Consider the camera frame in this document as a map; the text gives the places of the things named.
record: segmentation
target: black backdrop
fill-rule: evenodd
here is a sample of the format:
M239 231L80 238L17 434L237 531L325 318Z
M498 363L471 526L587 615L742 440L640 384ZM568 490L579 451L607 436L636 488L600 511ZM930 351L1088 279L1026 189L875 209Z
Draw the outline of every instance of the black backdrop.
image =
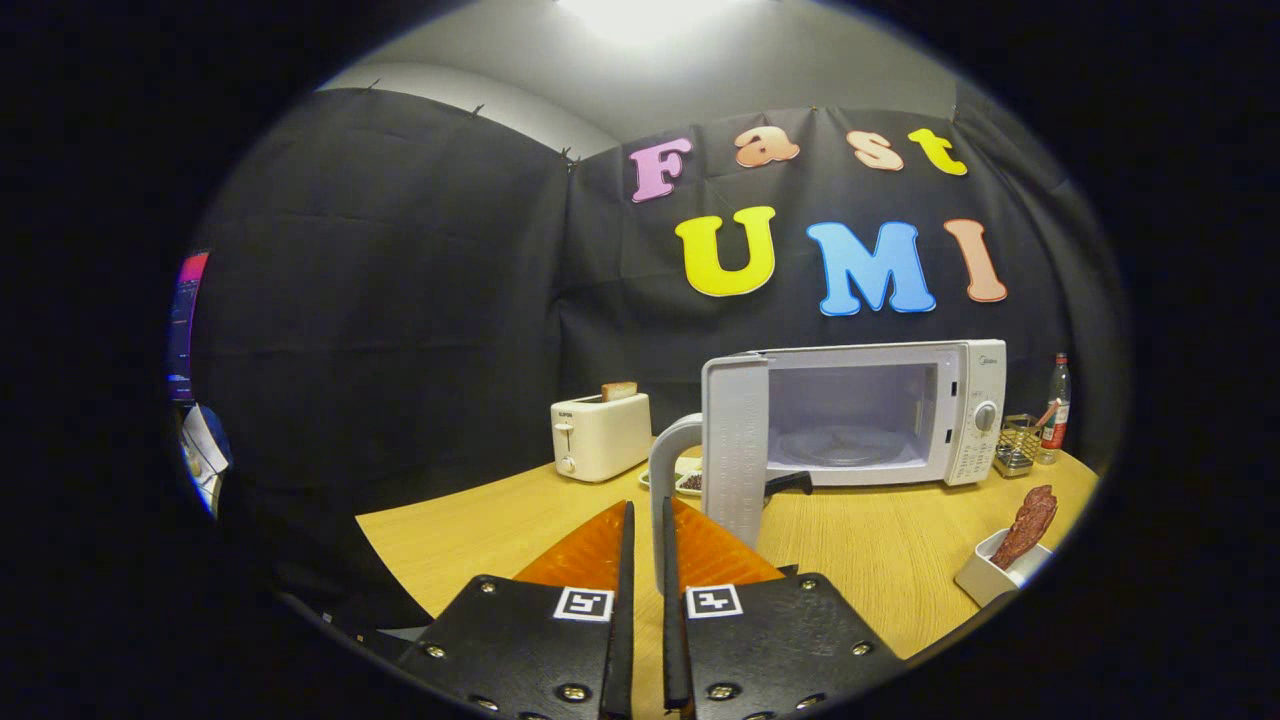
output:
M1066 450L1105 469L1124 419L1121 296L1069 181L970 88L956 114L790 109L672 128L580 163L483 117L379 90L303 99L247 155L197 236L211 250L193 323L196 398L223 419L237 471L228 527L280 583L381 626L422 619L353 515L548 462L547 409L602 382L650 393L654 432L699 409L708 359L760 347L996 337L1009 411L1041 410L1053 354L1076 378ZM744 168L732 140L783 128L800 155ZM937 170L908 133L954 143ZM906 163L867 168L845 142L878 132ZM631 202L627 155L692 140L673 193ZM733 297L695 291L682 220L719 215L721 261L746 264L733 211L769 205L777 266ZM955 240L970 218L1009 297L977 304ZM820 251L846 224L874 247L890 220L919 231L929 313L864 304L826 316Z

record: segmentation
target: bottle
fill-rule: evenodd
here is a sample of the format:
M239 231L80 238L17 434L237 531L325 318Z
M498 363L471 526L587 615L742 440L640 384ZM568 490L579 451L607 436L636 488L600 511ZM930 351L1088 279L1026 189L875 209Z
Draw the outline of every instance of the bottle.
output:
M1044 423L1041 433L1041 451L1036 456L1036 461L1041 465L1057 462L1057 451L1062 448L1062 437L1066 436L1066 415L1071 410L1071 373L1066 369L1066 352L1059 352L1053 360L1053 377L1048 383L1048 407L1055 404L1057 410Z

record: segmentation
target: microwave oven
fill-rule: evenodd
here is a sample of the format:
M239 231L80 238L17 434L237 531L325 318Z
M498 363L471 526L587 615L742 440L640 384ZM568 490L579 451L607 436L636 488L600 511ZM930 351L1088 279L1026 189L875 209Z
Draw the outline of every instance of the microwave oven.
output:
M657 566L675 459L698 445L703 512L751 547L772 478L804 470L815 488L986 478L1005 366L1002 340L756 350L708 361L703 411L667 428L649 452Z

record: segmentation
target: white toaster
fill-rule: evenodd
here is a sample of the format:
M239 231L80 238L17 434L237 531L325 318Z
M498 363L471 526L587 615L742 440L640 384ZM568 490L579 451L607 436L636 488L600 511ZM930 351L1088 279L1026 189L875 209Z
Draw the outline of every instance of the white toaster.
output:
M649 396L604 402L599 395L552 405L556 471L585 483L604 482L648 460L653 443Z

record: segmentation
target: metal mesh container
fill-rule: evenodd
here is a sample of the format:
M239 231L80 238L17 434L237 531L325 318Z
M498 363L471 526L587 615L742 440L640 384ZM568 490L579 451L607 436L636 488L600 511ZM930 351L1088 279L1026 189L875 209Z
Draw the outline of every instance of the metal mesh container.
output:
M992 462L1002 477L1018 478L1032 471L1039 452L1041 428L1036 427L1037 420L1025 414L1005 416Z

